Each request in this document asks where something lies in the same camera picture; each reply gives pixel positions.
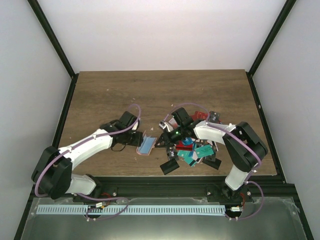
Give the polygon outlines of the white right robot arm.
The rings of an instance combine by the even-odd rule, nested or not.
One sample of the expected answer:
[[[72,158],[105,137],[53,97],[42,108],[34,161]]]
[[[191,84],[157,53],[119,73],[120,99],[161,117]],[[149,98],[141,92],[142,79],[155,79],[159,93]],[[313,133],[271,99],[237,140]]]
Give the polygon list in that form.
[[[184,107],[172,113],[175,124],[166,119],[159,122],[162,129],[156,148],[177,146],[178,142],[191,138],[195,141],[218,143],[225,146],[232,168],[221,187],[223,198],[229,202],[240,196],[240,189],[248,183],[253,172],[268,154],[266,144],[247,122],[220,124],[206,119],[195,118]]]

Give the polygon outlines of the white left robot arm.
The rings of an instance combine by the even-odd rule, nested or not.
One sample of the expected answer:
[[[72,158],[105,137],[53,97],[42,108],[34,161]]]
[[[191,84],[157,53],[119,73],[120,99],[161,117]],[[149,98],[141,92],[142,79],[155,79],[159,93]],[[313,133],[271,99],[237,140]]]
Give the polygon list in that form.
[[[73,170],[93,155],[117,144],[139,147],[143,141],[139,124],[139,116],[125,111],[120,119],[101,125],[91,135],[73,144],[47,147],[31,176],[35,195],[55,200],[65,194],[77,194],[97,202],[102,196],[101,183],[90,174],[78,175]]]

